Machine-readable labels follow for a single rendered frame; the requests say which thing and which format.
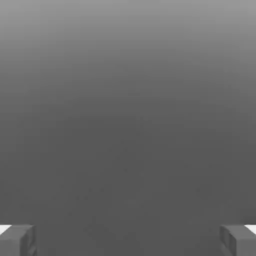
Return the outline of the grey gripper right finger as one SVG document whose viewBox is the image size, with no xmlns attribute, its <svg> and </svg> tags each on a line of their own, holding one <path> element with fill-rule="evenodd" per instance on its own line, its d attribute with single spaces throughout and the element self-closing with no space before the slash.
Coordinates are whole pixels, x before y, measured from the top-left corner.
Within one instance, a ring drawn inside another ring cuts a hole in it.
<svg viewBox="0 0 256 256">
<path fill-rule="evenodd" d="M 219 239 L 223 256 L 256 256 L 256 224 L 221 225 Z"/>
</svg>

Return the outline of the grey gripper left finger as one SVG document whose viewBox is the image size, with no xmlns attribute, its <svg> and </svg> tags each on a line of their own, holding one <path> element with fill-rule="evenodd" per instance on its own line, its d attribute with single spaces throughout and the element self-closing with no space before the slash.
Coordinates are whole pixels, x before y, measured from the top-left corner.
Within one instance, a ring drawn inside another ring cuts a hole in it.
<svg viewBox="0 0 256 256">
<path fill-rule="evenodd" d="M 0 224 L 0 256 L 38 256 L 36 226 Z"/>
</svg>

